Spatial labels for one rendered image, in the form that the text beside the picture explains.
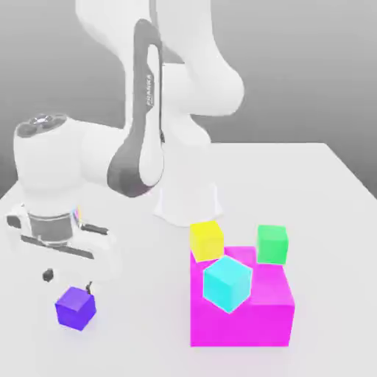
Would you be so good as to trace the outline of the small green cube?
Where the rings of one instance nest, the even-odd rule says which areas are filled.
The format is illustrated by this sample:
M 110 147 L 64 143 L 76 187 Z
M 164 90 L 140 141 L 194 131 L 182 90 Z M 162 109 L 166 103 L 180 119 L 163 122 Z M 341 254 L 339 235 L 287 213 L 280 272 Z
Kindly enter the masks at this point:
M 257 262 L 259 264 L 285 265 L 288 248 L 289 238 L 285 226 L 258 226 Z

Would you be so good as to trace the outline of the small yellow cube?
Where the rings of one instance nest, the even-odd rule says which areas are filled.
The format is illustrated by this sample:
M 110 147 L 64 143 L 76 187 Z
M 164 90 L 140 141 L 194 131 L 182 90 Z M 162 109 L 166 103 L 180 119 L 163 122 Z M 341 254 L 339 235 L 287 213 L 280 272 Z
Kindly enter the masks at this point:
M 224 234 L 215 220 L 191 224 L 189 243 L 197 263 L 217 260 L 224 255 Z

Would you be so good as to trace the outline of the small purple cube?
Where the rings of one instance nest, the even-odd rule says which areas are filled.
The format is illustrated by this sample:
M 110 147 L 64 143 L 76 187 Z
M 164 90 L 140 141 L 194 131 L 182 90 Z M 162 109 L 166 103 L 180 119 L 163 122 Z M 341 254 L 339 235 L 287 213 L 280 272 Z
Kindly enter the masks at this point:
M 92 294 L 71 286 L 57 300 L 55 309 L 59 324 L 82 331 L 95 315 L 96 303 Z

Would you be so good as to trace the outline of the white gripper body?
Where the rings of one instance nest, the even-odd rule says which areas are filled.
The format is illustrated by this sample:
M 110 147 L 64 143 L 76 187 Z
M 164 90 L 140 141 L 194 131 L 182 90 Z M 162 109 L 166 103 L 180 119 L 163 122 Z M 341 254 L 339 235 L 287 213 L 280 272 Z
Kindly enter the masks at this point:
M 42 270 L 51 268 L 84 282 L 104 282 L 121 275 L 120 245 L 111 233 L 77 231 L 65 244 L 47 244 L 17 232 L 17 251 Z

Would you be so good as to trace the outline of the large magenta box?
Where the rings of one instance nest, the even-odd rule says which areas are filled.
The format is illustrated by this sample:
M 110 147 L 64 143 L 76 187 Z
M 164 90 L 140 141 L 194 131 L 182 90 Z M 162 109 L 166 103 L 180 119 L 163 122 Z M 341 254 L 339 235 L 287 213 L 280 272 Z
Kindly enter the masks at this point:
M 190 256 L 190 346 L 286 347 L 295 301 L 282 265 L 258 264 L 251 246 L 228 246 L 225 255 L 253 269 L 251 296 L 228 314 L 202 296 L 203 270 L 211 261 Z

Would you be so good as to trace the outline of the small cyan cube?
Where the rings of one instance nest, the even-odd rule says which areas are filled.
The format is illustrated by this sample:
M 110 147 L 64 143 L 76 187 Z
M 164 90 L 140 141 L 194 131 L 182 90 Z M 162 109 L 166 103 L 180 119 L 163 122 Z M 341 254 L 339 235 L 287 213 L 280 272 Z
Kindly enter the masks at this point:
M 227 314 L 233 313 L 251 294 L 253 269 L 223 256 L 203 270 L 203 297 Z

